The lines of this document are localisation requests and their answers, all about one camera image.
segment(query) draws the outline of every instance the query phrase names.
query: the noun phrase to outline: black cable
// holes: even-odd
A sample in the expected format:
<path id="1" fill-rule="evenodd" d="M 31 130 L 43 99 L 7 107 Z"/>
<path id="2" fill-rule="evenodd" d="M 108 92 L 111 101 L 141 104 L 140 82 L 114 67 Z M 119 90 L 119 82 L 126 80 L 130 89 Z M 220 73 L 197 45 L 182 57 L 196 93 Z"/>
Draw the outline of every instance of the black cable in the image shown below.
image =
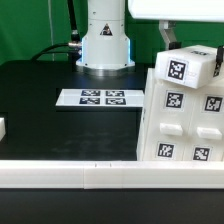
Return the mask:
<path id="1" fill-rule="evenodd" d="M 72 30 L 77 30 L 73 0 L 67 0 L 68 12 L 70 16 L 70 26 Z"/>
<path id="2" fill-rule="evenodd" d="M 75 10 L 73 0 L 67 0 L 68 12 L 70 18 L 70 26 L 72 30 L 71 40 L 72 41 L 80 41 L 80 36 L 77 29 L 76 19 L 75 19 Z"/>
<path id="3" fill-rule="evenodd" d="M 44 54 L 68 54 L 68 51 L 48 51 L 48 52 L 40 52 L 36 54 L 31 60 L 36 61 L 40 56 Z"/>
<path id="4" fill-rule="evenodd" d="M 61 43 L 61 44 L 54 44 L 50 47 L 47 47 L 45 48 L 44 50 L 42 50 L 41 52 L 39 52 L 38 54 L 34 55 L 32 58 L 31 58 L 31 61 L 36 61 L 41 55 L 43 54 L 53 54 L 54 52 L 51 51 L 49 52 L 50 50 L 53 50 L 55 48 L 59 48 L 59 47 L 68 47 L 68 43 Z"/>

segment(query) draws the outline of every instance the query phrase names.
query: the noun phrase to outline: stacked white blocks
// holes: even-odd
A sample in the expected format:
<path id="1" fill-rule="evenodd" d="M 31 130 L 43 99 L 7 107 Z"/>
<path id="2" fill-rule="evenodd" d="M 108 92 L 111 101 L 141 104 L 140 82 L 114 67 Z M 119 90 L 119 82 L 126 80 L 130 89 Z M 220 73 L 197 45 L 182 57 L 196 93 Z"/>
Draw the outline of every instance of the stacked white blocks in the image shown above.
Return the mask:
<path id="1" fill-rule="evenodd" d="M 138 160 L 223 160 L 224 79 L 215 52 L 195 46 L 158 54 L 148 73 Z"/>

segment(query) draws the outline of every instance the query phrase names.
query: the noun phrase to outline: white cylindrical base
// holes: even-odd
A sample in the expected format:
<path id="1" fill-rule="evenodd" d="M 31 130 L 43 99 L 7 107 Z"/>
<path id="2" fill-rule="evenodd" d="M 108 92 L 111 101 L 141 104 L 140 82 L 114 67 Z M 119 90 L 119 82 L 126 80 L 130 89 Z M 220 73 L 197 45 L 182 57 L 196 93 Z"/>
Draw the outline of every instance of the white cylindrical base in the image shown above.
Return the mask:
<path id="1" fill-rule="evenodd" d="M 120 70 L 134 66 L 124 32 L 125 0 L 88 0 L 88 32 L 78 66 Z"/>

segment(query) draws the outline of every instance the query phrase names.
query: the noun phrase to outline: white object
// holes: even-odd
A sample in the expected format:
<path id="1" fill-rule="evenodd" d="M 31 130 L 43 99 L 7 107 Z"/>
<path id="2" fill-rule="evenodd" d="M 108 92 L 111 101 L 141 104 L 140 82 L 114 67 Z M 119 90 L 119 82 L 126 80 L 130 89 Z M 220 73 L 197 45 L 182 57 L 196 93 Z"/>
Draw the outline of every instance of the white object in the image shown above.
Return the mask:
<path id="1" fill-rule="evenodd" d="M 1 161 L 0 188 L 224 188 L 224 163 Z"/>
<path id="2" fill-rule="evenodd" d="M 224 77 L 223 66 L 216 70 L 217 49 L 192 46 L 157 54 L 155 75 L 184 86 L 199 88 Z"/>
<path id="3" fill-rule="evenodd" d="M 143 107 L 141 90 L 63 89 L 56 106 Z"/>
<path id="4" fill-rule="evenodd" d="M 160 123 L 160 132 L 164 135 L 183 135 L 183 129 L 179 124 L 165 124 Z"/>
<path id="5" fill-rule="evenodd" d="M 138 160 L 222 161 L 224 79 L 192 89 L 155 79 L 154 69 L 149 69 L 146 89 L 151 83 L 153 92 L 145 94 Z"/>
<path id="6" fill-rule="evenodd" d="M 222 133 L 217 128 L 198 127 L 197 133 L 200 138 L 216 139 L 216 140 L 222 139 Z"/>
<path id="7" fill-rule="evenodd" d="M 220 0 L 129 0 L 133 18 L 224 22 Z"/>
<path id="8" fill-rule="evenodd" d="M 0 118 L 0 141 L 5 135 L 5 120 L 4 118 Z"/>
<path id="9" fill-rule="evenodd" d="M 86 69 L 121 70 L 133 67 L 130 40 L 124 32 L 125 0 L 88 0 L 88 32 L 82 39 Z"/>

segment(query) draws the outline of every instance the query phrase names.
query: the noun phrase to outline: white panel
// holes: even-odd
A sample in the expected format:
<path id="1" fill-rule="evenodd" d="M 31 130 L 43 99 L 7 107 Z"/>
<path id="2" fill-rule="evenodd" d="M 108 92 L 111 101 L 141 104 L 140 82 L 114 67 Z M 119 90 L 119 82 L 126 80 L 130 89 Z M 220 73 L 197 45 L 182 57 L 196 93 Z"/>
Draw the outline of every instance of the white panel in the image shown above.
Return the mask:
<path id="1" fill-rule="evenodd" d="M 224 163 L 1 161 L 0 188 L 224 188 Z"/>
<path id="2" fill-rule="evenodd" d="M 134 18 L 223 22 L 220 0 L 129 0 Z"/>
<path id="3" fill-rule="evenodd" d="M 141 90 L 63 89 L 56 106 L 143 107 Z"/>

